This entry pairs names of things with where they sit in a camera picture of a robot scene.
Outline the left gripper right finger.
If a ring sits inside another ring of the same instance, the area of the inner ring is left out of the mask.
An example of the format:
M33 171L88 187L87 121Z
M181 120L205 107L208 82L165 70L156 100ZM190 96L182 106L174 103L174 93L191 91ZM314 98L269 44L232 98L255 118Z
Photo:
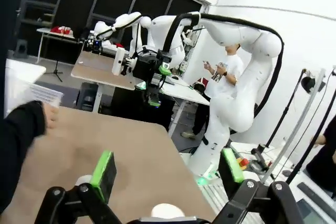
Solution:
M289 185L245 179L232 149L222 149L218 172L228 202L213 223L242 223L249 212L258 213L264 223L304 223Z

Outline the person's right hand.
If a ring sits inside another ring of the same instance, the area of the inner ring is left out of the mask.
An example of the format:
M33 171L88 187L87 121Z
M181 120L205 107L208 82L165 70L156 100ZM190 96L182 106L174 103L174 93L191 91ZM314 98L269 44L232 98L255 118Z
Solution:
M47 129L56 127L58 121L58 108L43 102L43 112Z

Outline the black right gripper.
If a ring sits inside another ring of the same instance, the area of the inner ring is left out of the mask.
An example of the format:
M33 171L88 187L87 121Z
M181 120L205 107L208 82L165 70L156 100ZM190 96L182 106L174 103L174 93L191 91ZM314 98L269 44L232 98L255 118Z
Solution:
M167 52L159 50L157 58L155 56L139 57L133 69L133 76L141 80L150 80L153 77L157 59L159 60L159 72L162 75L171 75L170 62L172 57ZM150 106L161 105L159 90L160 79L153 78L151 82L146 85L146 94Z

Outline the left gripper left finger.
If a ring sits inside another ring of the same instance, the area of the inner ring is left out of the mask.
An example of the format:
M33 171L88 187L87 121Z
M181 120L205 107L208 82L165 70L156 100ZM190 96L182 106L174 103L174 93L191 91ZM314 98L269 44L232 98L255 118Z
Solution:
M88 182L66 191L50 187L43 198L35 223L76 223L88 216L92 223L121 223L108 206L117 168L112 151L104 151Z

